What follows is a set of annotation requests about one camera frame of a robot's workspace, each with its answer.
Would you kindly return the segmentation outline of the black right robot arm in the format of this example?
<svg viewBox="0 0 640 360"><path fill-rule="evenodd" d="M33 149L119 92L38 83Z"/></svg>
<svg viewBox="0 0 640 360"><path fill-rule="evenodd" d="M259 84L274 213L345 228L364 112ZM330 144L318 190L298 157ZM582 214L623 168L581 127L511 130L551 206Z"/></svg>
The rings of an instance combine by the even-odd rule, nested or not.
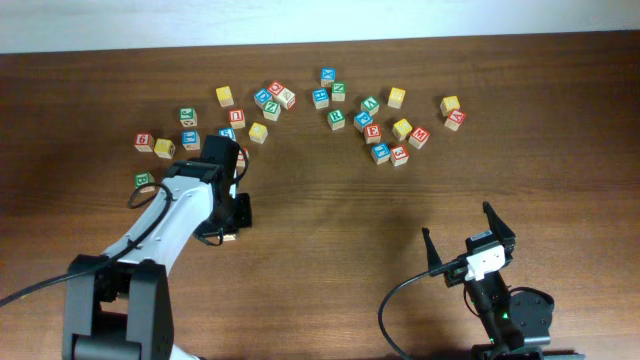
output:
<svg viewBox="0 0 640 360"><path fill-rule="evenodd" d="M489 229L465 240L466 252L444 263L422 230L427 250L428 275L443 276L447 287L462 285L489 337L488 345L472 347L474 359L542 359L542 347L551 342L549 328L554 299L530 287L510 288L500 271L513 260L515 233L491 205L483 204Z"/></svg>

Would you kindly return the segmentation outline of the black round arm base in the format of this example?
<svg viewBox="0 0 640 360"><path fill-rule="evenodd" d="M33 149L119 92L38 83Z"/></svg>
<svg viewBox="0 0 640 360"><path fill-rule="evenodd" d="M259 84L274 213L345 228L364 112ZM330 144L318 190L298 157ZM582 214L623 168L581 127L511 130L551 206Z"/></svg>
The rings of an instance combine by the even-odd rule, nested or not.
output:
<svg viewBox="0 0 640 360"><path fill-rule="evenodd" d="M514 288L510 295L509 315L522 333L524 345L549 345L555 308L553 297L530 287Z"/></svg>

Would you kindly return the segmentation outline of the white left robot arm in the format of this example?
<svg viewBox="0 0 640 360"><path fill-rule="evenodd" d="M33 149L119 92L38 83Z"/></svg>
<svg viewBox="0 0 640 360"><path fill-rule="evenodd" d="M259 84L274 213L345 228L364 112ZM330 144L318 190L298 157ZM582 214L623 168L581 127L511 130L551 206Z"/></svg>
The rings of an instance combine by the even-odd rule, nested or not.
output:
<svg viewBox="0 0 640 360"><path fill-rule="evenodd" d="M201 154L177 161L140 218L99 256L79 255L66 285L65 359L188 359L174 342L168 276L190 238L220 246L252 224L240 193L242 147L209 135Z"/></svg>

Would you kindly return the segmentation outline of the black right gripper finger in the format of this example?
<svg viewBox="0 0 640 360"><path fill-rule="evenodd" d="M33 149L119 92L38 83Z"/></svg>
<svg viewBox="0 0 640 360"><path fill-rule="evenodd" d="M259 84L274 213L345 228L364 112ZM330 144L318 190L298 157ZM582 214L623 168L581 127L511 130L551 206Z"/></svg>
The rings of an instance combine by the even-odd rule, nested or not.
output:
<svg viewBox="0 0 640 360"><path fill-rule="evenodd" d="M441 273L442 261L431 239L430 230L426 227L421 229L427 255L428 274L437 276Z"/></svg>
<svg viewBox="0 0 640 360"><path fill-rule="evenodd" d="M487 216L489 229L496 236L502 245L514 245L516 242L515 233L496 214L488 201L483 202L483 212Z"/></svg>

